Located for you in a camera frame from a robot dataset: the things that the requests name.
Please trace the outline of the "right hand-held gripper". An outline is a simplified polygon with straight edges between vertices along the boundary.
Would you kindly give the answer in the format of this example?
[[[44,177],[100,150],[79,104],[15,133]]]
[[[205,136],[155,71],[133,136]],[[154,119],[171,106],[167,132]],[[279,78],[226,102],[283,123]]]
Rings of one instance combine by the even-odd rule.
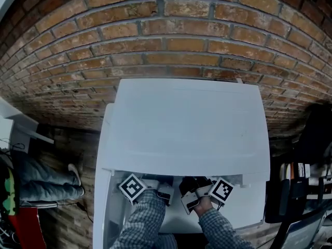
[[[189,215],[199,205],[200,199],[203,197],[211,198],[211,202],[217,204],[219,210],[226,204],[233,191],[233,185],[223,178],[185,176],[179,184],[179,191],[182,205]]]

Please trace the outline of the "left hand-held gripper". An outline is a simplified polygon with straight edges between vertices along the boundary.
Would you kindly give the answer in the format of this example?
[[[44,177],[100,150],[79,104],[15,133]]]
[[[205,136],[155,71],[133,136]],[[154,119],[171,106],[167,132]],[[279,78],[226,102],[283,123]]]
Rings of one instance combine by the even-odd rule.
[[[167,175],[143,174],[129,175],[118,187],[125,198],[131,203],[147,190],[152,190],[162,199],[166,206],[170,206],[174,197],[173,177]]]

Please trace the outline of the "person's right forearm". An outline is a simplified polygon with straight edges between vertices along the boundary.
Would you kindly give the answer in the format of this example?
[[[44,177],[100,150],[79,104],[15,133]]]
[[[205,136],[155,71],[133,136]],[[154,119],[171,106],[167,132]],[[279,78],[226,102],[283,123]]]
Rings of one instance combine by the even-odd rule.
[[[241,238],[229,220],[213,208],[208,196],[200,199],[199,204],[194,207],[194,211],[208,241],[205,249],[256,249],[251,242]]]

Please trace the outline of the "white square table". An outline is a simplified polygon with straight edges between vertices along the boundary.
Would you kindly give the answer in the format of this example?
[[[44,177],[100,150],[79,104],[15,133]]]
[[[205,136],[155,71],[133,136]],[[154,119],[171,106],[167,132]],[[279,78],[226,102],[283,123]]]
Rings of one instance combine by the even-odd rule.
[[[113,104],[110,103],[106,106],[103,119],[96,171],[99,169],[113,170],[109,168],[111,159],[109,146],[106,144],[110,135],[112,110]],[[166,208],[165,218],[160,229],[162,233],[201,232],[198,217],[195,213],[187,215],[181,203],[181,194],[178,188],[181,180],[182,177],[173,176],[174,197],[172,204]],[[264,181],[252,183],[245,188],[236,185],[225,206],[221,207],[219,211],[235,229],[260,224],[264,217],[265,190],[266,183]]]

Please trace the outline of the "white microwave door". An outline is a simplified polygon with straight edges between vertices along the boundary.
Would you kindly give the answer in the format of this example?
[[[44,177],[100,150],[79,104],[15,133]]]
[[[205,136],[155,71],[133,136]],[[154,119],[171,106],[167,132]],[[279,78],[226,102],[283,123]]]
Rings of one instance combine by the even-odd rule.
[[[119,237],[133,206],[119,190],[129,172],[99,169],[95,175],[93,249],[109,249]]]

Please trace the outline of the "person's dark trousers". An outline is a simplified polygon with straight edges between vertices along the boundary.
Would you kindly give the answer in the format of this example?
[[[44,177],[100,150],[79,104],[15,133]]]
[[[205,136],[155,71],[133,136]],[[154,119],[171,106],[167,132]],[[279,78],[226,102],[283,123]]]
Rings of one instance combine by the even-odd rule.
[[[202,233],[160,233],[153,249],[205,249],[208,240]]]

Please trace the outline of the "black bag with white label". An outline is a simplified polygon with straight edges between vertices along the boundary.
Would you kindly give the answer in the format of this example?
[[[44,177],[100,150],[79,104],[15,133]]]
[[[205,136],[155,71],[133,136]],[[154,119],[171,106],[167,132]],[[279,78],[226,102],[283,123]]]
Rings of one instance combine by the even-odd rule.
[[[279,178],[282,195],[289,199],[306,197],[309,193],[310,166],[304,163],[283,163]]]

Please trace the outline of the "black laptop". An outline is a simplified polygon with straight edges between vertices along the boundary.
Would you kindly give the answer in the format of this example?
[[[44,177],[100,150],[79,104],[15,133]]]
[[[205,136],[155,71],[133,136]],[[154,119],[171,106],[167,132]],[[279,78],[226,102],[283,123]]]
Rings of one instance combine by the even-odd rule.
[[[280,225],[270,249],[309,249],[326,210],[316,210]]]

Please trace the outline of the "black office chair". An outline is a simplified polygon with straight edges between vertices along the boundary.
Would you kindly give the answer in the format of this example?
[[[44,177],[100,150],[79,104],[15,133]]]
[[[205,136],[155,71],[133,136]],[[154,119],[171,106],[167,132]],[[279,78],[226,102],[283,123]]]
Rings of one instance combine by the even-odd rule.
[[[309,193],[306,197],[289,199],[282,195],[280,167],[283,163],[292,162],[310,166]],[[309,200],[313,201],[314,209],[319,208],[323,202],[324,180],[332,177],[332,104],[313,106],[293,149],[271,157],[270,164],[265,205],[267,223],[281,223],[302,215]]]

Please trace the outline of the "red panel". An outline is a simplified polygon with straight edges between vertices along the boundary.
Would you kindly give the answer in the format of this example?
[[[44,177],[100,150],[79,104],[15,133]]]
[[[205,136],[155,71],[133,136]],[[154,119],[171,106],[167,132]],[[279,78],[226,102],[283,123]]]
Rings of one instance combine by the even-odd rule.
[[[16,231],[22,249],[46,249],[36,207],[21,207],[14,216],[8,216]]]

